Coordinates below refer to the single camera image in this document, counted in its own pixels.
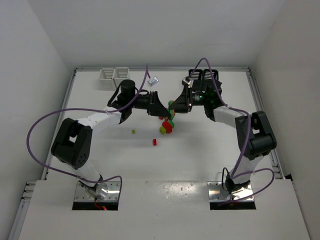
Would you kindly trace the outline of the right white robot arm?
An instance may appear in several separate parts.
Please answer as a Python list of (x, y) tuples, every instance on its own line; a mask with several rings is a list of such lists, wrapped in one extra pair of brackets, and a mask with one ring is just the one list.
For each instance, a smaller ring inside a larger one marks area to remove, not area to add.
[[(205, 86), (198, 90), (197, 84)], [(222, 100), (222, 84), (219, 80), (192, 81), (189, 77), (182, 80), (180, 96), (169, 105), (176, 113), (189, 113), (194, 106), (202, 106), (208, 119), (228, 125), (236, 130), (240, 155), (222, 183), (228, 193), (245, 188), (251, 182), (251, 175), (264, 156), (277, 146), (268, 117), (264, 111), (248, 113), (227, 105)]]

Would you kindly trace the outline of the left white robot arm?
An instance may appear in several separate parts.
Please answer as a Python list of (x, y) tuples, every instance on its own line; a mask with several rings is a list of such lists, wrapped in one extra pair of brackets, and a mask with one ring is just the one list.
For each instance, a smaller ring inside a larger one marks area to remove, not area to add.
[(94, 134), (122, 124), (132, 114), (133, 108), (146, 110), (148, 115), (154, 117), (172, 116), (160, 102), (157, 91), (149, 92), (143, 89), (143, 94), (139, 93), (136, 96), (137, 92), (135, 82), (125, 79), (120, 82), (103, 112), (79, 119), (66, 118), (62, 121), (51, 147), (51, 154), (68, 165), (87, 187), (93, 189), (103, 180), (89, 162)]

